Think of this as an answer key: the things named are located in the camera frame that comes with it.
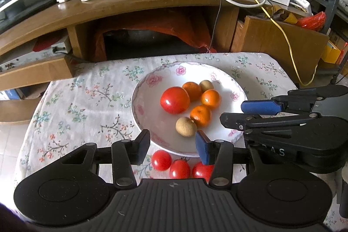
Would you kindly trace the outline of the large red apple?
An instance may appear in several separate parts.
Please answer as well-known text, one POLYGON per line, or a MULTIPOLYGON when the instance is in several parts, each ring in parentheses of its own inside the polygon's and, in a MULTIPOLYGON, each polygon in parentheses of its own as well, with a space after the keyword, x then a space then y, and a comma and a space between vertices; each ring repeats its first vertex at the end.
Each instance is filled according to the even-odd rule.
POLYGON ((170 87, 163 92, 160 104, 169 114, 180 114, 189 108, 191 101, 182 87, 170 87))

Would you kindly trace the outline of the red cherry tomato back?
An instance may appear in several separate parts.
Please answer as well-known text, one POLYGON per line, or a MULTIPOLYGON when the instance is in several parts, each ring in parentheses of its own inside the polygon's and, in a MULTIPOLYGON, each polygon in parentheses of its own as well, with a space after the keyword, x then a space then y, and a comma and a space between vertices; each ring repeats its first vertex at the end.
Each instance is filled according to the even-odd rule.
POLYGON ((166 171, 171 167, 172 158, 171 155, 164 151, 158 150, 153 153, 151 159, 152 167, 157 171, 166 171))

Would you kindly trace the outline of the blue white box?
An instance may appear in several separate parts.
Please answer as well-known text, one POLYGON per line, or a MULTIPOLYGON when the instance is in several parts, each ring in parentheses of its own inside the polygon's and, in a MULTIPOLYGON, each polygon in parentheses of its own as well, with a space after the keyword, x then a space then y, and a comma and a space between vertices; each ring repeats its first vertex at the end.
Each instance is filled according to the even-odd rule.
POLYGON ((25 95, 19 88, 5 90, 2 93, 5 94, 9 100, 21 100, 25 98, 25 95))

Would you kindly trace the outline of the grey set-top box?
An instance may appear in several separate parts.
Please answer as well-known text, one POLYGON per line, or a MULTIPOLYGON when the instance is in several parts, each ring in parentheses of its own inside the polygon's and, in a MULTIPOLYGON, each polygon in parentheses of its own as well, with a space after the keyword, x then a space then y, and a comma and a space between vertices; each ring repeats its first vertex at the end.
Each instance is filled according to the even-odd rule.
POLYGON ((63 53, 68 54, 70 51, 71 44, 67 34, 54 43, 48 39, 33 39, 1 55, 1 72, 63 53))

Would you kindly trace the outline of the white floral ceramic bowl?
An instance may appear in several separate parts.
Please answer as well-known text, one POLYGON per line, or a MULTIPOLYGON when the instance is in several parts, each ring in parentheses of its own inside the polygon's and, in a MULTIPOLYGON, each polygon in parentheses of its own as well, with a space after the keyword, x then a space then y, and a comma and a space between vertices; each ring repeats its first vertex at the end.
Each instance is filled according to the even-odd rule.
POLYGON ((241 104, 247 100, 240 85, 219 68, 198 62, 175 62, 157 67, 136 85, 132 100, 132 114, 140 130, 147 129, 151 141, 161 149, 183 157, 198 156, 194 129, 203 130, 211 140, 237 142, 242 133, 230 130, 220 123, 224 112, 241 112, 241 104), (200 122, 189 122, 202 101, 191 100, 183 85, 199 84, 208 80, 220 95, 220 105, 200 122))

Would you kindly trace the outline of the red cherry tomato large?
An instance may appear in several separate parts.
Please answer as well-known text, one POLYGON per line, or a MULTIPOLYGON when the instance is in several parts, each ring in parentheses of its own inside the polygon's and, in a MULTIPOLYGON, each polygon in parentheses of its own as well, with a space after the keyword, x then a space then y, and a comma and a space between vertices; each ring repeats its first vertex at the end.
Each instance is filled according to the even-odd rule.
POLYGON ((198 162, 192 168, 192 176, 194 179, 204 179, 206 183, 208 183, 213 170, 214 165, 204 165, 201 162, 198 162))

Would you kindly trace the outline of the red cloth under stand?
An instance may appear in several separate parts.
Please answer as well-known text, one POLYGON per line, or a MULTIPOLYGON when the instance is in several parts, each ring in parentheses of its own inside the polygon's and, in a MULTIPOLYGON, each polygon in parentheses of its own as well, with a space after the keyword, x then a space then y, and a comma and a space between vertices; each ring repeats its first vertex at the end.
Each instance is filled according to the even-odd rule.
POLYGON ((216 53, 212 35, 202 16, 190 8, 163 8, 123 13, 97 21, 91 59, 94 62, 107 60, 103 34, 110 31, 152 31, 177 37, 192 48, 216 53))

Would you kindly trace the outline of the wooden tv stand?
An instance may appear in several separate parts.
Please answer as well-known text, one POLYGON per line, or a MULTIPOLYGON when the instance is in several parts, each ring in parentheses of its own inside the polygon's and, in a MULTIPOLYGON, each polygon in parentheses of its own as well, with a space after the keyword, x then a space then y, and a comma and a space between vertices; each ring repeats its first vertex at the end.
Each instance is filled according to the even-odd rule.
POLYGON ((263 52, 276 59, 293 81, 312 77, 329 39, 326 34, 252 16, 239 29, 239 12, 219 0, 70 0, 1 33, 1 54, 63 30, 76 57, 104 61, 105 32, 149 30, 174 35, 200 51, 212 47, 216 52, 263 52))

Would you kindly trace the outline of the brown longan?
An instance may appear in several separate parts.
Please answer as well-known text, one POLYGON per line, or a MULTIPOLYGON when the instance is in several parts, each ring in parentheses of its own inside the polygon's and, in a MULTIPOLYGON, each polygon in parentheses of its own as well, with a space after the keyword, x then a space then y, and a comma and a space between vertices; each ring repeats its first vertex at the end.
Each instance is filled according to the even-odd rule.
POLYGON ((214 89, 214 85, 212 82, 210 82, 209 80, 203 80, 199 83, 202 93, 204 93, 207 90, 213 90, 214 89))
POLYGON ((194 121, 188 117, 179 118, 175 124, 175 128, 177 133, 183 137, 193 137, 197 130, 194 121))

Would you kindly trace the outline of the red plastic bag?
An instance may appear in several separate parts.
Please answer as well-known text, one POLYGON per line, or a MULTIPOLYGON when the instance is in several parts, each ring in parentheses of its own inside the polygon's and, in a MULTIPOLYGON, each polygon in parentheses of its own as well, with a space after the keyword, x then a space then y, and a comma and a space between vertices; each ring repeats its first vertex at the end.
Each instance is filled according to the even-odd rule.
POLYGON ((326 13, 321 11, 316 15, 299 19, 296 26, 312 31, 320 31, 325 25, 326 18, 326 13))

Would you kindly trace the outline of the orange tangerine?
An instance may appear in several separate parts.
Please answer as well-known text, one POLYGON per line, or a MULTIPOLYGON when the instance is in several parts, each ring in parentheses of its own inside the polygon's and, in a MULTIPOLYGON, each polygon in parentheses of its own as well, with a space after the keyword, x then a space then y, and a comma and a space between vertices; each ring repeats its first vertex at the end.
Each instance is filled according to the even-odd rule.
POLYGON ((206 90, 201 96, 201 103, 209 109, 217 109, 221 104, 221 95, 214 89, 206 90))
POLYGON ((182 88, 188 93, 191 102, 200 100, 202 88, 199 84, 195 82, 186 82, 183 84, 182 88))
POLYGON ((205 105, 198 105, 190 112, 190 119, 197 127, 207 127, 212 120, 212 112, 205 105))

